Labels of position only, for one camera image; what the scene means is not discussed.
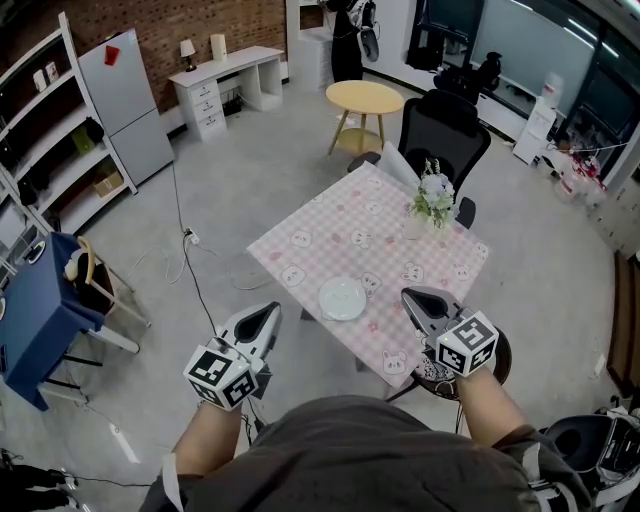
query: power outlet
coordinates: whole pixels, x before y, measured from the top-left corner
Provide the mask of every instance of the power outlet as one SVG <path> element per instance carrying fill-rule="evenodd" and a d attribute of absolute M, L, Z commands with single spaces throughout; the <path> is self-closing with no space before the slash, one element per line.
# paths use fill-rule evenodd
<path fill-rule="evenodd" d="M 200 237 L 198 235 L 196 235 L 196 232 L 193 229 L 188 227 L 187 230 L 191 231 L 191 234 L 189 235 L 189 241 L 193 245 L 198 245 L 200 243 Z"/>

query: gray concrete floor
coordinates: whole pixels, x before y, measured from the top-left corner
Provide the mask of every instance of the gray concrete floor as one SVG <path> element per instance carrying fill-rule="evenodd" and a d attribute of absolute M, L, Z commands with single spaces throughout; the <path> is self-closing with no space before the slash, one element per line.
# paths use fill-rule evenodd
<path fill-rule="evenodd" d="M 401 92 L 409 97 L 408 91 Z M 217 323 L 251 304 L 277 300 L 284 322 L 269 356 L 274 377 L 258 402 L 267 421 L 307 400 L 345 393 L 383 397 L 390 390 L 375 374 L 357 373 L 350 352 L 318 324 L 299 321 L 300 306 L 245 252 L 260 235 L 339 180 L 350 161 L 326 152 L 340 112 L 322 92 L 285 87 L 277 111 L 245 111 L 229 131 L 202 144 L 189 134 L 173 141 L 185 226 L 219 256 L 190 249 L 202 295 Z M 398 142 L 401 114 L 386 119 Z M 606 405 L 615 388 L 603 373 L 592 378 L 607 353 L 613 309 L 613 258 L 582 212 L 561 204 L 552 184 L 494 138 L 462 188 L 478 205 L 473 231 L 491 248 L 468 304 L 481 309 L 510 339 L 513 367 L 505 387 L 536 427 L 590 413 Z M 171 168 L 117 201 L 86 229 L 96 250 L 126 274 L 148 249 L 130 281 L 136 301 L 153 321 L 136 327 L 142 350 L 133 355 L 81 339 L 74 351 L 104 361 L 89 369 L 72 363 L 73 378 L 89 395 L 89 410 L 51 399 L 41 414 L 1 389 L 7 429 L 0 446 L 41 467 L 65 467 L 81 476 L 127 483 L 151 482 L 160 459 L 196 410 L 182 371 L 198 344 L 211 336 L 188 270 L 165 281 L 181 263 L 181 232 Z M 238 288 L 267 282 L 252 291 Z M 67 367 L 59 372 L 65 376 Z M 418 389 L 396 403 L 432 428 L 453 431 L 456 404 Z M 131 464 L 110 430 L 117 425 L 140 464 Z M 246 448 L 244 434 L 239 450 Z M 77 497 L 92 512 L 137 510 L 144 489 L 86 482 Z"/>

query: black chair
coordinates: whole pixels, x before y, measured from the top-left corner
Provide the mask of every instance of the black chair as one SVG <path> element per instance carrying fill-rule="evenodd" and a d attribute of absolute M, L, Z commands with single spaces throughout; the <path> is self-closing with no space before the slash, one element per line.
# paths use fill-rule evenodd
<path fill-rule="evenodd" d="M 495 353 L 496 366 L 493 370 L 493 375 L 500 384 L 504 384 L 507 380 L 507 377 L 509 377 L 509 373 L 511 372 L 511 345 L 509 345 L 509 340 L 500 329 L 498 329 L 498 333 L 499 336 L 498 342 L 496 343 Z M 423 352 L 423 354 L 431 361 L 435 360 L 435 350 L 431 347 L 427 348 Z M 459 399 L 458 388 L 456 386 L 455 380 L 453 379 L 444 381 L 431 381 L 422 377 L 416 371 L 413 371 L 411 373 L 411 378 L 413 379 L 411 384 L 409 384 L 406 388 L 396 393 L 392 397 L 387 398 L 386 402 L 391 403 L 417 387 L 422 387 L 430 393 L 433 393 L 434 395 L 446 400 L 458 401 Z"/>
<path fill-rule="evenodd" d="M 425 156 L 446 161 L 452 170 L 449 178 L 456 193 L 490 144 L 489 132 L 478 121 L 478 110 L 460 96 L 432 89 L 404 106 L 398 151 L 418 175 L 424 170 Z M 349 165 L 348 171 L 357 169 L 364 161 L 375 164 L 378 160 L 378 153 L 365 153 Z M 469 229 L 476 205 L 465 197 L 459 207 L 456 220 Z"/>

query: lamp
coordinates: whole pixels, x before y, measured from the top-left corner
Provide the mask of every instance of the lamp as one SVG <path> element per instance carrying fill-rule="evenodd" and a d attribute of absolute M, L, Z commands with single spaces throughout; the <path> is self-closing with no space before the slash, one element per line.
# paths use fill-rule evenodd
<path fill-rule="evenodd" d="M 191 39 L 185 39 L 184 41 L 180 41 L 180 57 L 187 59 L 187 72 L 195 71 L 196 66 L 191 63 L 191 56 L 196 53 L 195 48 L 193 47 L 193 43 Z"/>

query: gray shirt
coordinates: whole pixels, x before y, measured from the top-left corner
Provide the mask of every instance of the gray shirt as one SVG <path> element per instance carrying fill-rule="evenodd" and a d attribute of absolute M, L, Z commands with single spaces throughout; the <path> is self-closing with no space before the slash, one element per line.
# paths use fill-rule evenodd
<path fill-rule="evenodd" d="M 531 427 L 487 448 L 354 396 L 304 404 L 266 427 L 243 455 L 179 483 L 185 512 L 537 512 L 554 494 L 569 502 L 566 510 L 591 509 L 580 479 Z M 140 510 L 175 510 L 160 480 Z"/>

